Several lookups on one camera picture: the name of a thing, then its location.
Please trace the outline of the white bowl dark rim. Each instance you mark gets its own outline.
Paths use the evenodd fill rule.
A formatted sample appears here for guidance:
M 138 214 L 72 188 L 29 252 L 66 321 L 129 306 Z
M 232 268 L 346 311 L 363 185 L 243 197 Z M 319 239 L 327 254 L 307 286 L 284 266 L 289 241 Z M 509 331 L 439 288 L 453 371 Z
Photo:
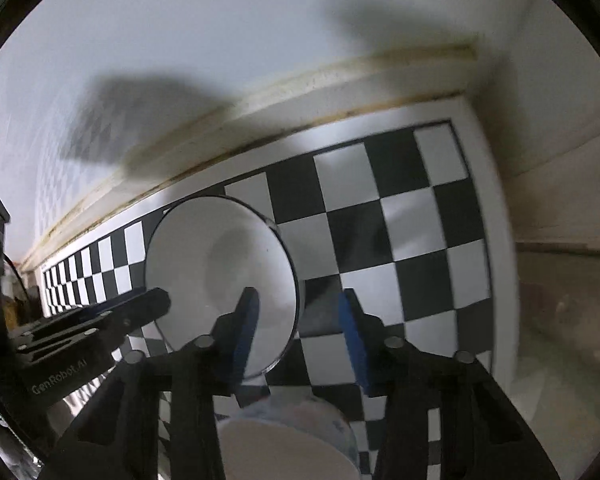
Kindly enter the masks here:
M 244 371 L 250 379 L 280 361 L 297 333 L 304 290 L 274 223 L 226 196 L 199 196 L 164 214 L 152 233 L 145 284 L 171 299 L 157 327 L 172 350 L 211 332 L 247 287 L 260 300 Z

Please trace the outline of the white bowl coloured dots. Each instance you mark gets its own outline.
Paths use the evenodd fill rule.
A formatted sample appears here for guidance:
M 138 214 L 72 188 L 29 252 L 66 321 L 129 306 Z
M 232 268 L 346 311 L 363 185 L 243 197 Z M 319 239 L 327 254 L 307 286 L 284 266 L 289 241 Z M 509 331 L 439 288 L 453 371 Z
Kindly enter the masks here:
M 358 479 L 358 442 L 316 396 L 276 394 L 218 423 L 227 479 Z

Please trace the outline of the checkered black white mat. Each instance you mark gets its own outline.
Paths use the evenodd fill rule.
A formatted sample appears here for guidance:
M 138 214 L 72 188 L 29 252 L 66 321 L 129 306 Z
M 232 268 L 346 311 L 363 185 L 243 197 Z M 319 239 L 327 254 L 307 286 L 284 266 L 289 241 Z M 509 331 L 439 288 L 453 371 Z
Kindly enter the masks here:
M 271 393 L 314 393 L 351 419 L 361 472 L 370 478 L 385 429 L 384 404 L 364 396 L 344 364 L 336 302 L 346 288 L 417 348 L 440 356 L 467 350 L 491 362 L 489 245 L 455 120 L 304 151 L 233 179 L 214 179 L 210 190 L 277 223 L 306 294 L 288 356 L 219 400 L 221 416 Z

